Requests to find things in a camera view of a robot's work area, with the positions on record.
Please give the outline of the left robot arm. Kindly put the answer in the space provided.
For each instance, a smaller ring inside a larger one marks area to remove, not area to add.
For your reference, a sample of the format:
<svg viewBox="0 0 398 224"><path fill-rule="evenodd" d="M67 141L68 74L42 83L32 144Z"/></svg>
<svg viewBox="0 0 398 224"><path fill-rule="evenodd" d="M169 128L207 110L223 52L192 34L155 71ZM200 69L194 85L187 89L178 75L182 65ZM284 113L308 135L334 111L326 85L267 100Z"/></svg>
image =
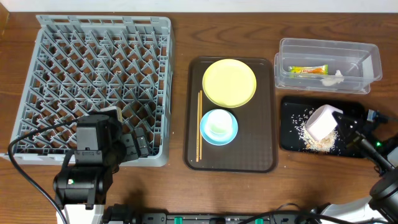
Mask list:
<svg viewBox="0 0 398 224"><path fill-rule="evenodd" d="M120 164L148 156L144 130L124 134L117 115L97 113L78 120L76 136L53 180L58 223L140 223L131 206L105 203Z"/></svg>

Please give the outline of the green orange snack wrapper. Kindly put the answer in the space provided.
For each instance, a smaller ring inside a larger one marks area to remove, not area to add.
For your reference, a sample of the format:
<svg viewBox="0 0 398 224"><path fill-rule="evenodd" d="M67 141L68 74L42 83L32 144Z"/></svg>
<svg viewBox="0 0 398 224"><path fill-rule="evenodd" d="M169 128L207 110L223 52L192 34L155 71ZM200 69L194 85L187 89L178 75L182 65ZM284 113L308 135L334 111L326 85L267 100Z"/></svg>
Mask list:
<svg viewBox="0 0 398 224"><path fill-rule="evenodd" d="M327 75L328 65L321 65L316 67L301 67L301 66L291 66L288 67L288 71L291 73L299 74L317 74L317 75Z"/></svg>

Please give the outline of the light blue bowl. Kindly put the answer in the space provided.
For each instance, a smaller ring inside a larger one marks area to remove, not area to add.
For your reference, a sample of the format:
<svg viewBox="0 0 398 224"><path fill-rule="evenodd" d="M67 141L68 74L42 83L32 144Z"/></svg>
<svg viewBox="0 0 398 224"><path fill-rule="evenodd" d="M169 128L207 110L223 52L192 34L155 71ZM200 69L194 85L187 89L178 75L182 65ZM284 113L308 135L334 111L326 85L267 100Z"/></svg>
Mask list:
<svg viewBox="0 0 398 224"><path fill-rule="evenodd" d="M200 131L201 131L201 136L203 137L203 139L214 145L214 146L224 146L226 144L229 144L237 135L238 133L238 122L236 120L236 118L234 117L234 115L232 113L230 113L228 111L228 113L231 115L232 120L233 120L233 127L230 133L226 134L226 135L215 135L215 134L210 134L207 130L206 130L206 122L208 119L208 114L209 112L207 112L201 119L200 121Z"/></svg>

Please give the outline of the white tissue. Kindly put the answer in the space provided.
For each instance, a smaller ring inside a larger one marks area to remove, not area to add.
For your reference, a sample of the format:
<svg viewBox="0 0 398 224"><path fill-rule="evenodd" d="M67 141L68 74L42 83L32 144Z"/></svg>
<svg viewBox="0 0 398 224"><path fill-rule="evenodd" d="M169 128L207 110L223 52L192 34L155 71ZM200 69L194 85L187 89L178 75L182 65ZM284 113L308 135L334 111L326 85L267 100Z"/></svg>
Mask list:
<svg viewBox="0 0 398 224"><path fill-rule="evenodd" d="M321 79L323 86L332 86L339 84L344 81L343 75L339 70L336 71L335 75L329 75L326 78Z"/></svg>

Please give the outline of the white cup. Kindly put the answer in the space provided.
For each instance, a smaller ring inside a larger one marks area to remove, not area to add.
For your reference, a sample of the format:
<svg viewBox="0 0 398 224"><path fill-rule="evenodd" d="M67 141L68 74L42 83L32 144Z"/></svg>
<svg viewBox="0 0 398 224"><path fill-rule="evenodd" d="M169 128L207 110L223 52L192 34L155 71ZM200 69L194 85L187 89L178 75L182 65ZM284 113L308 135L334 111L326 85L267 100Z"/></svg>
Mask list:
<svg viewBox="0 0 398 224"><path fill-rule="evenodd" d="M226 110L213 110L209 112L206 122L206 130L210 134L226 135L231 132L233 120Z"/></svg>

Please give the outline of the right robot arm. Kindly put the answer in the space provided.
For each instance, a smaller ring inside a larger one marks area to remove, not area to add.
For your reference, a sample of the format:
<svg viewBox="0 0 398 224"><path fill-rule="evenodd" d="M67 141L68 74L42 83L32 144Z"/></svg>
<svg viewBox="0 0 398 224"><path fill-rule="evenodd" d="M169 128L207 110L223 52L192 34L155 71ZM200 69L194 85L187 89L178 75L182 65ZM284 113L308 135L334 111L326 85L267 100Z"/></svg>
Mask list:
<svg viewBox="0 0 398 224"><path fill-rule="evenodd" d="M329 204L321 215L350 223L397 223L397 166L387 154L397 149L397 136L378 140L373 131L391 119L378 111L369 110L366 118L354 118L332 113L347 149L359 151L375 164L381 179L369 191L369 196L346 204Z"/></svg>

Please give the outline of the pink bowl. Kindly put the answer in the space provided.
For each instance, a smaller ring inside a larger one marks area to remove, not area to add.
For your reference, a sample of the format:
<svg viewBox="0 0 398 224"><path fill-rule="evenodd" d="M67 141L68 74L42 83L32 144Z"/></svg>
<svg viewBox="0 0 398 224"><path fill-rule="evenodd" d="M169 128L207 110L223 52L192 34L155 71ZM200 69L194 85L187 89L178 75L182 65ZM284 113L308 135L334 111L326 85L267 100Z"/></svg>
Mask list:
<svg viewBox="0 0 398 224"><path fill-rule="evenodd" d="M315 110L305 123L305 129L315 141L327 137L337 126L333 112L343 114L343 111L331 105L323 105Z"/></svg>

